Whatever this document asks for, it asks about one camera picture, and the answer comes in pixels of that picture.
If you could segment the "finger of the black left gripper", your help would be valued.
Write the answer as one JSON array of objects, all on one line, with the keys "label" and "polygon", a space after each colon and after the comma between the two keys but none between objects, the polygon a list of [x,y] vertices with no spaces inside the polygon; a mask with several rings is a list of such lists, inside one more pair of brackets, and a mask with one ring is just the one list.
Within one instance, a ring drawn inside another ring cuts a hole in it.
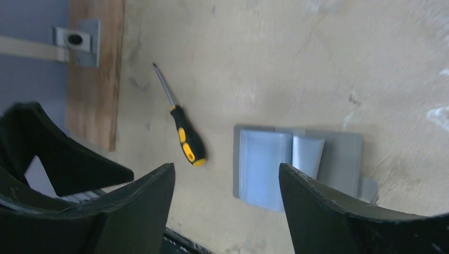
[{"label": "finger of the black left gripper", "polygon": [[16,103],[1,115],[1,167],[27,184],[25,172],[38,157],[58,196],[133,181],[132,170],[77,143],[37,102]]}]

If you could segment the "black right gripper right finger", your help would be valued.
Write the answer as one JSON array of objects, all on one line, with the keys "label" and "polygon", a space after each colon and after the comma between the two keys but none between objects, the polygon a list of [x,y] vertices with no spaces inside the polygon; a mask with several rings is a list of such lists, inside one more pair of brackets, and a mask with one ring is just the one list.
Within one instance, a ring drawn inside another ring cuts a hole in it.
[{"label": "black right gripper right finger", "polygon": [[295,253],[448,253],[448,214],[372,205],[284,163],[279,182]]}]

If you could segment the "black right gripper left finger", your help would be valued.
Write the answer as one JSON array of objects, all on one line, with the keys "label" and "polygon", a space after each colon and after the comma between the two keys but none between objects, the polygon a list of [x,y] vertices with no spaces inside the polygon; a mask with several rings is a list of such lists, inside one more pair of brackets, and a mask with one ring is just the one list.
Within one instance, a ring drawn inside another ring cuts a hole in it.
[{"label": "black right gripper left finger", "polygon": [[42,195],[1,170],[1,253],[159,253],[173,163],[91,201]]}]

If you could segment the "grey leather card holder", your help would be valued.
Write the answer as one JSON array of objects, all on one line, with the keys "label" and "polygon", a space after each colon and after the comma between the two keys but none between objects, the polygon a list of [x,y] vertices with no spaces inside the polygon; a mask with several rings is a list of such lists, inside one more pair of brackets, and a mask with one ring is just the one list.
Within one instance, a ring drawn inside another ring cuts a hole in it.
[{"label": "grey leather card holder", "polygon": [[233,196],[283,212],[278,180],[286,163],[333,189],[373,204],[377,182],[361,175],[363,138],[350,132],[238,124],[234,127]]}]

